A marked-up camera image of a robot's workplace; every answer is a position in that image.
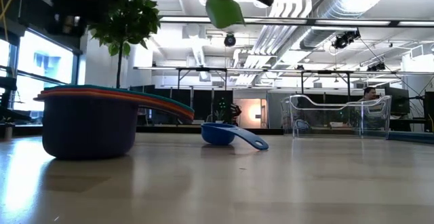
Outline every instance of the tree trunk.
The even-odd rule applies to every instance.
[[[123,43],[121,43],[119,48],[119,57],[117,61],[117,74],[116,74],[116,88],[121,88],[121,68],[122,68],[122,51]]]

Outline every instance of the plastic bowl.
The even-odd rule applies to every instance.
[[[212,145],[229,145],[235,138],[235,134],[217,128],[235,128],[236,126],[219,123],[204,123],[201,127],[202,138],[205,142]]]

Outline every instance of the ceiling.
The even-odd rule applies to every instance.
[[[158,2],[158,8],[161,15],[181,15],[181,16],[205,16],[205,7],[199,0],[154,0]],[[275,0],[275,3],[288,0]],[[302,0],[291,0],[294,5],[302,3]],[[369,19],[433,19],[434,5],[433,0],[380,0],[373,7],[360,15],[360,18]],[[252,0],[241,0],[239,2],[243,15],[250,16],[270,16],[272,8],[257,7]],[[161,63],[170,64],[173,60],[174,64],[179,64],[179,60],[186,60],[188,57],[193,57],[192,42],[185,36],[185,24],[163,24],[159,34],[154,35],[152,42],[155,44],[153,60],[158,66]],[[231,65],[225,62],[227,59],[234,58],[235,50],[251,50],[261,36],[261,31],[265,26],[232,26],[229,29],[218,30],[212,25],[203,25],[202,37],[205,41],[201,44],[203,54],[206,57],[221,57],[221,66]],[[226,48],[223,45],[226,32],[232,32],[237,38],[237,45],[232,48]],[[297,63],[303,63],[305,69],[333,69],[336,66],[339,69],[365,69],[360,67],[361,62],[365,62],[375,58],[375,55],[385,56],[384,61],[389,68],[393,70],[400,69],[401,55],[407,52],[408,49],[403,47],[414,47],[420,41],[434,42],[433,29],[400,29],[400,28],[361,28],[361,39],[364,41],[356,41],[344,50],[335,50],[331,47],[333,38],[327,39],[321,43],[315,52],[306,52],[307,55],[303,58],[294,58],[294,60],[282,60],[289,62],[294,67]],[[289,36],[285,40],[281,40],[280,45],[294,41],[293,36]],[[255,63],[255,67],[262,68],[260,65],[269,65],[273,60],[270,54],[270,60]]]

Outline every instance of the potted plant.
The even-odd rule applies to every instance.
[[[10,141],[12,139],[12,132],[15,127],[14,119],[11,117],[3,117],[3,123],[5,124],[5,141]]]
[[[111,56],[119,55],[116,88],[120,88],[122,57],[129,56],[130,44],[146,47],[145,39],[160,27],[157,2],[151,0],[119,0],[111,6],[106,18],[89,25],[92,38],[108,46]]]
[[[214,112],[214,115],[216,116],[216,123],[223,123],[223,116],[224,116],[224,111],[216,111]]]

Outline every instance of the desk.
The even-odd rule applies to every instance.
[[[411,132],[410,124],[425,124],[425,119],[391,119],[390,129],[394,131]]]

